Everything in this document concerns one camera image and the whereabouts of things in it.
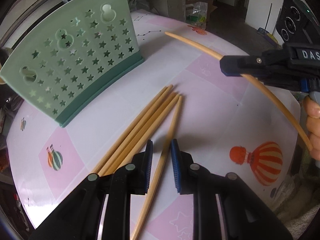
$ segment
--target clear plastic bag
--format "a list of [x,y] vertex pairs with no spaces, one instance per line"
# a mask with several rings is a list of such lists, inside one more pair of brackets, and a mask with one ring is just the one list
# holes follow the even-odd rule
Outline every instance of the clear plastic bag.
[[186,5],[186,22],[190,25],[205,30],[207,20],[208,4],[196,2]]

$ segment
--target white letter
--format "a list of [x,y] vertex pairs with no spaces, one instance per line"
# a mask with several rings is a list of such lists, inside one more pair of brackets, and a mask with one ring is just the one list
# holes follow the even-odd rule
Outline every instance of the white letter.
[[302,51],[302,54],[303,54],[304,58],[308,58],[308,53],[305,50]]

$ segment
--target floor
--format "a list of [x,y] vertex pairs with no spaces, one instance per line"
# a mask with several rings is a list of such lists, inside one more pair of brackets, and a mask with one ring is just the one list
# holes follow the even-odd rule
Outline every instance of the floor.
[[236,45],[249,55],[260,56],[265,50],[274,49],[257,30],[244,23],[245,10],[213,2],[218,8],[210,14],[206,30]]

